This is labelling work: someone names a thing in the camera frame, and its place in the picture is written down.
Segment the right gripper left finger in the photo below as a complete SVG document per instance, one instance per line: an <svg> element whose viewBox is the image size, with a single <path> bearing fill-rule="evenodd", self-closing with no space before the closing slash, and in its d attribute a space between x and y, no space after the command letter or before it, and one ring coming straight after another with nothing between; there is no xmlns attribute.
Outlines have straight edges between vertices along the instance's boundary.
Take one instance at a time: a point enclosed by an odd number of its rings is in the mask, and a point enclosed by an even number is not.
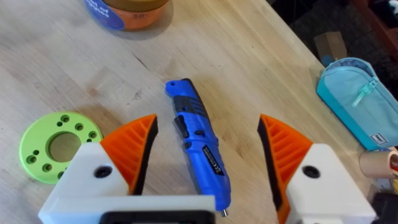
<svg viewBox="0 0 398 224"><path fill-rule="evenodd" d="M98 222L106 212L138 211L157 117L121 126L80 146L38 214L43 222Z"/></svg>

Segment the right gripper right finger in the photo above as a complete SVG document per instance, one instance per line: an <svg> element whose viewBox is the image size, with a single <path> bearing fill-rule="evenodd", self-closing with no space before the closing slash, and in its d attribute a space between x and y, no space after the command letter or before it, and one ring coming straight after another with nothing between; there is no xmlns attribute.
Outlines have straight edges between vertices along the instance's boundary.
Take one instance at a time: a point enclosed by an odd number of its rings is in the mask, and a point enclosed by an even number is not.
<svg viewBox="0 0 398 224"><path fill-rule="evenodd" d="M372 223L377 215L334 150L261 114L261 139L277 221Z"/></svg>

